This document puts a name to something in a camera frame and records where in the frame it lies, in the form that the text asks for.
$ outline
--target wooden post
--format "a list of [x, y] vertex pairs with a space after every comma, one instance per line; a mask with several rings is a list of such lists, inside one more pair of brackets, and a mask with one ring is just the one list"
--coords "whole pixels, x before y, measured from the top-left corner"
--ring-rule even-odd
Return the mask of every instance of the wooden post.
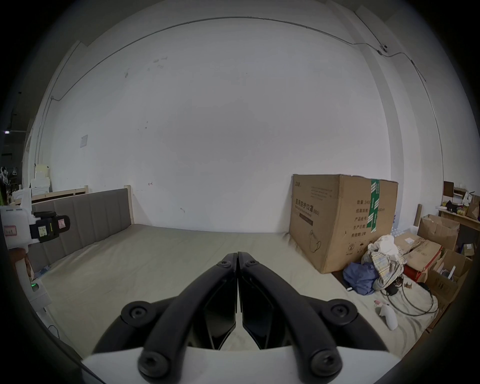
[[418, 227], [419, 224], [420, 224], [421, 209], [422, 209], [422, 205], [419, 204], [418, 207], [417, 207], [417, 214], [415, 215], [415, 221], [413, 222], [413, 225], [416, 226], [416, 227]]
[[128, 210], [130, 212], [130, 222], [133, 224], [133, 208], [132, 208], [132, 186], [131, 185], [124, 185], [124, 188], [128, 191]]

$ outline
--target gray upholstered headboard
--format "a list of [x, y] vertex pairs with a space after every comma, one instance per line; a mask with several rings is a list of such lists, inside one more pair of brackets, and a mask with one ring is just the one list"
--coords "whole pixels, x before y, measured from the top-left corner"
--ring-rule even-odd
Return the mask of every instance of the gray upholstered headboard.
[[132, 224], [127, 188], [44, 201], [33, 204], [32, 211], [55, 211], [70, 218], [70, 229], [60, 237], [28, 246], [34, 272]]

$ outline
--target beige bed sheet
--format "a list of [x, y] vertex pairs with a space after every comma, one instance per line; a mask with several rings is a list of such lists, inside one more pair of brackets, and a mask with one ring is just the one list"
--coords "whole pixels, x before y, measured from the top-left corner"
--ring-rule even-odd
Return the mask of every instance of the beige bed sheet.
[[[317, 272], [289, 234], [200, 232], [139, 224], [53, 264], [41, 277], [52, 298], [47, 311], [79, 355], [86, 357], [125, 304], [177, 296], [227, 253], [237, 251], [250, 253], [302, 295], [350, 300], [399, 357], [410, 350], [434, 317], [410, 317], [396, 311], [398, 328], [390, 331], [375, 307], [375, 299], [386, 302], [380, 293], [347, 292], [331, 274]], [[430, 295], [416, 283], [405, 291], [417, 307], [430, 307]], [[419, 313], [401, 294], [393, 301], [405, 312]], [[257, 349], [241, 326], [241, 313], [222, 349]]]

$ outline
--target large cardboard box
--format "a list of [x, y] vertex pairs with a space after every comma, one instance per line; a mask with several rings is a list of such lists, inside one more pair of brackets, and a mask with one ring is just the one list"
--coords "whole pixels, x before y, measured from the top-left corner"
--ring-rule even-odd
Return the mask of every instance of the large cardboard box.
[[392, 230], [398, 183], [346, 175], [293, 175], [290, 234], [321, 273], [359, 261]]
[[423, 239], [410, 232], [395, 237], [395, 245], [407, 259], [407, 265], [420, 273], [433, 266], [440, 257], [442, 250], [440, 244]]
[[[453, 272], [453, 281], [449, 280], [445, 276], [442, 276], [439, 273], [440, 271], [437, 271], [438, 267], [442, 263], [444, 264], [443, 268], [449, 271], [451, 271], [455, 266], [455, 271]], [[457, 297], [460, 288], [462, 288], [462, 285], [467, 278], [467, 274], [472, 266], [472, 263], [473, 262], [464, 255], [451, 250], [446, 250], [443, 257], [438, 260], [435, 266], [429, 271], [426, 284], [432, 291], [432, 294], [435, 295], [438, 300], [438, 314], [429, 325], [429, 328], [435, 327], [450, 303], [453, 302]]]
[[460, 224], [454, 220], [427, 215], [420, 220], [418, 235], [454, 251], [459, 230]]

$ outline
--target green tape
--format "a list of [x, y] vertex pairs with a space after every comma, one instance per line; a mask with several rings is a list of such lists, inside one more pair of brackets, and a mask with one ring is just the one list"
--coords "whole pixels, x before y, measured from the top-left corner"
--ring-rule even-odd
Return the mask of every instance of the green tape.
[[377, 230], [378, 203], [380, 202], [380, 181], [372, 179], [372, 192], [370, 194], [370, 210], [368, 212], [367, 228], [371, 232]]

